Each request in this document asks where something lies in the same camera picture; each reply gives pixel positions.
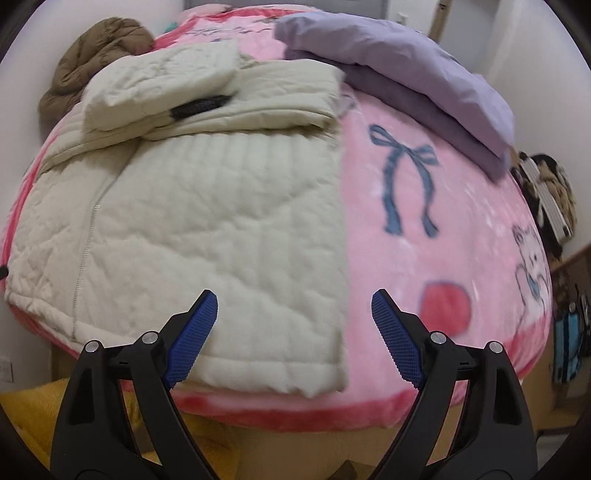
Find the cream quilted jacket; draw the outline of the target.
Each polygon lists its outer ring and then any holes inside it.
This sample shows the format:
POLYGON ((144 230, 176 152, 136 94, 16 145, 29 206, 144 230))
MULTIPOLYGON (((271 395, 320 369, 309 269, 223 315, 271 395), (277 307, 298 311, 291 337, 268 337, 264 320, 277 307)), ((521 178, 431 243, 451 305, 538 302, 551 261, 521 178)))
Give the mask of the cream quilted jacket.
POLYGON ((157 330, 211 290, 192 383, 344 389, 341 90, 334 66, 254 59, 232 40, 105 67, 40 154, 6 301, 80 351, 157 330))

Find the patterned clothes pile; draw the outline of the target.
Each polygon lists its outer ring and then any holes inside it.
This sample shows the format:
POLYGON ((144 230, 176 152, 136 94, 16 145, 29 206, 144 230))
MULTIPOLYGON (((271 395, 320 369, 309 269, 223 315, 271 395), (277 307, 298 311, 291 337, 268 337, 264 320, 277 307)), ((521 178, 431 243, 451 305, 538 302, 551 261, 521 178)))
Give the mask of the patterned clothes pile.
POLYGON ((511 174, 534 217, 546 255, 559 261, 577 226, 576 200, 564 168, 547 154, 512 151, 511 174))

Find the blue bag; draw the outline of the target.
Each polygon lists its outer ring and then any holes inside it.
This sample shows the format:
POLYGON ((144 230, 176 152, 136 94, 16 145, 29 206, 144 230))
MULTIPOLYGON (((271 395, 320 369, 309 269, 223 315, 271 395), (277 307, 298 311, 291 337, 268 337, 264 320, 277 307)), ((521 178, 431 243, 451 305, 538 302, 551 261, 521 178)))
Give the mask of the blue bag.
POLYGON ((554 319, 553 383, 566 385, 573 380, 580 368, 580 356, 584 327, 578 306, 570 302, 554 319))

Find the folded purple garment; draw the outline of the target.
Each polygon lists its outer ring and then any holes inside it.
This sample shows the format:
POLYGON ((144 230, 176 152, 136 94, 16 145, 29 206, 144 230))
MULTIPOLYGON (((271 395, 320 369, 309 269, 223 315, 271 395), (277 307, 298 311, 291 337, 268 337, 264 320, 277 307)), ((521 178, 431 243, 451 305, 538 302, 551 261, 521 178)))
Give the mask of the folded purple garment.
POLYGON ((510 168, 514 115, 487 81, 435 41, 388 20, 311 11, 276 22, 290 59, 346 72, 355 88, 413 117, 498 182, 510 168))

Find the brown puffer jacket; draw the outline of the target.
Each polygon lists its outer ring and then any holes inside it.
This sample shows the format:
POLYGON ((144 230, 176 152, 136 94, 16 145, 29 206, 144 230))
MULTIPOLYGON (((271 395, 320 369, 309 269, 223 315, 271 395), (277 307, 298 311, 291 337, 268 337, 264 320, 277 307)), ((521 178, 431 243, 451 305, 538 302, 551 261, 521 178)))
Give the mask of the brown puffer jacket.
POLYGON ((110 17, 94 24, 59 60, 38 103, 40 121, 55 125, 80 101, 99 71, 122 57, 148 53, 153 45, 152 34, 134 19, 110 17))

